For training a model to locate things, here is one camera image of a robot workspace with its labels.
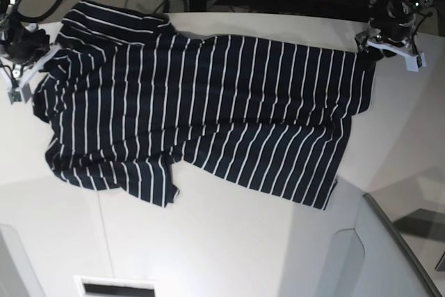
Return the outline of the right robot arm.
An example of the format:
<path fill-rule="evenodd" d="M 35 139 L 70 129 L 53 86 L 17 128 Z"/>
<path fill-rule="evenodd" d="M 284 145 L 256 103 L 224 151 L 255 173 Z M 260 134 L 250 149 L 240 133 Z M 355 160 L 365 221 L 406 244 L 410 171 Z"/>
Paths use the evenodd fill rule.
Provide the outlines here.
<path fill-rule="evenodd" d="M 18 11 L 22 0 L 1 0 L 1 57 L 18 65 L 30 65 L 49 51 L 49 36 L 36 28 L 28 30 L 24 24 L 38 24 L 58 9 L 63 0 L 42 15 L 29 17 Z"/>

